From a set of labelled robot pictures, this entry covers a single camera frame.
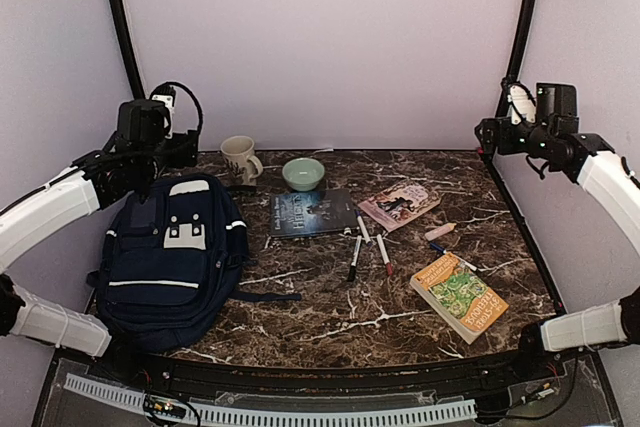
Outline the navy blue student backpack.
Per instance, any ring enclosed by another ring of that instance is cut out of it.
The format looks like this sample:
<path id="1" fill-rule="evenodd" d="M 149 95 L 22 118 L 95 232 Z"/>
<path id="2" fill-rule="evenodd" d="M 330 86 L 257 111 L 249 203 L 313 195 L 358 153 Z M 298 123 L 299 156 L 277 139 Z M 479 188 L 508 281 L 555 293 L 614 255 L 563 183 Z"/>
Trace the navy blue student backpack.
<path id="1" fill-rule="evenodd" d="M 241 291 L 252 262 L 247 224 L 229 190 L 207 174 L 155 182 L 129 196 L 106 233 L 88 280 L 113 342 L 163 353 L 198 342 L 225 303 L 299 301 Z"/>

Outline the pink illustrated paperback book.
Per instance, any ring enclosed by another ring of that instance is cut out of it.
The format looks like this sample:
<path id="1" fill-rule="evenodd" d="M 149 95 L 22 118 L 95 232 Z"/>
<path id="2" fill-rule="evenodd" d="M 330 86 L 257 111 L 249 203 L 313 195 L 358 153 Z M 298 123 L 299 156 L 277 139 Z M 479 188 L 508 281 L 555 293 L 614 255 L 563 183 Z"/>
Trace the pink illustrated paperback book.
<path id="1" fill-rule="evenodd" d="M 434 189 L 404 180 L 360 202 L 358 208 L 387 232 L 407 225 L 441 203 Z"/>

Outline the orange green paperback book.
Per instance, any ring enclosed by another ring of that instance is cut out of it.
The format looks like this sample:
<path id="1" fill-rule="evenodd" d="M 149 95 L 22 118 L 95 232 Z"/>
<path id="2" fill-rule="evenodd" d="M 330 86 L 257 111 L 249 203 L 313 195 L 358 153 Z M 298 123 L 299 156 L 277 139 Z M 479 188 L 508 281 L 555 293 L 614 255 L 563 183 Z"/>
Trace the orange green paperback book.
<path id="1" fill-rule="evenodd" d="M 414 274 L 410 286 L 468 345 L 509 309 L 475 272 L 450 254 Z"/>

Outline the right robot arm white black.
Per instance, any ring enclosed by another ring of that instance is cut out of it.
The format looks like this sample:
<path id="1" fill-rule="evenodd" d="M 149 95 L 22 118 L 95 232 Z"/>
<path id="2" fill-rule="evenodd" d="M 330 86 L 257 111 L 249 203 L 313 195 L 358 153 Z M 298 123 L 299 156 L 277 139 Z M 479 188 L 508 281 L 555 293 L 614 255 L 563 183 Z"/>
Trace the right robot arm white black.
<path id="1" fill-rule="evenodd" d="M 626 157 L 600 135 L 579 130 L 577 90 L 569 84 L 539 83 L 529 90 L 511 76 L 501 82 L 505 112 L 475 128 L 485 156 L 524 155 L 538 177 L 560 172 L 593 197 L 625 234 L 639 245 L 639 177 Z M 523 329 L 520 351 L 510 371 L 521 381 L 534 379 L 549 363 L 550 352 L 577 348 L 616 348 L 639 342 L 639 294 Z"/>

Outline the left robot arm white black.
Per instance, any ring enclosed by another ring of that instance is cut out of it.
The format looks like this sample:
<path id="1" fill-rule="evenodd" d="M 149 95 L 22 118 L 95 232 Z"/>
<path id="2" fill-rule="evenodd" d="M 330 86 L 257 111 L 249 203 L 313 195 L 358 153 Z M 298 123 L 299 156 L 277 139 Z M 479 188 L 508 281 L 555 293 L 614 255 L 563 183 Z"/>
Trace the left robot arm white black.
<path id="1" fill-rule="evenodd" d="M 157 86 L 150 97 L 123 103 L 117 128 L 105 145 L 74 160 L 54 178 L 1 211 L 1 269 L 75 221 L 115 204 L 130 193 L 147 198 L 151 185 L 167 168 L 190 167 L 198 155 L 204 114 L 194 105 L 197 125 L 185 133 L 173 127 L 177 81 Z M 90 314 L 42 299 L 1 276 L 1 333 L 23 336 L 101 358 L 103 368 L 120 383 L 141 374 L 140 359 L 113 344 L 102 321 Z"/>

